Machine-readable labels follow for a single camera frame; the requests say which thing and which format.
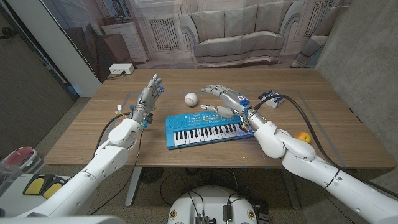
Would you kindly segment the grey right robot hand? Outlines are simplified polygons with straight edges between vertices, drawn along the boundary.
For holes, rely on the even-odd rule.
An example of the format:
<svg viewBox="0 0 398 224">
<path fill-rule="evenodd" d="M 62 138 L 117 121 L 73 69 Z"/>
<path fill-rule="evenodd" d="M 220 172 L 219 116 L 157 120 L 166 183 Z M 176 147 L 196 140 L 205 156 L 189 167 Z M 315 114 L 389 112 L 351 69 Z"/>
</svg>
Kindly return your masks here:
<svg viewBox="0 0 398 224">
<path fill-rule="evenodd" d="M 249 109 L 252 108 L 251 102 L 242 93 L 223 85 L 207 85 L 201 92 L 211 93 L 224 103 L 224 106 L 201 105 L 201 109 L 215 112 L 225 118 L 239 115 L 246 119 Z"/>
</svg>

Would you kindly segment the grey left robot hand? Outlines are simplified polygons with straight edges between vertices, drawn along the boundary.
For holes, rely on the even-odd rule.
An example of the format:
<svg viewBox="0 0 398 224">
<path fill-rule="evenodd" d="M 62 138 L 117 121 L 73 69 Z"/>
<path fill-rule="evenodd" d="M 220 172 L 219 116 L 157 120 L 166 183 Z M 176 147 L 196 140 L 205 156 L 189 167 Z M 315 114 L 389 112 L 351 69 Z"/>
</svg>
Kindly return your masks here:
<svg viewBox="0 0 398 224">
<path fill-rule="evenodd" d="M 155 108 L 155 102 L 163 92 L 164 85 L 162 84 L 162 79 L 158 77 L 157 74 L 154 74 L 148 85 L 137 97 L 136 105 L 132 110 L 131 119 L 138 123 L 143 122 L 146 117 L 152 113 Z"/>
</svg>

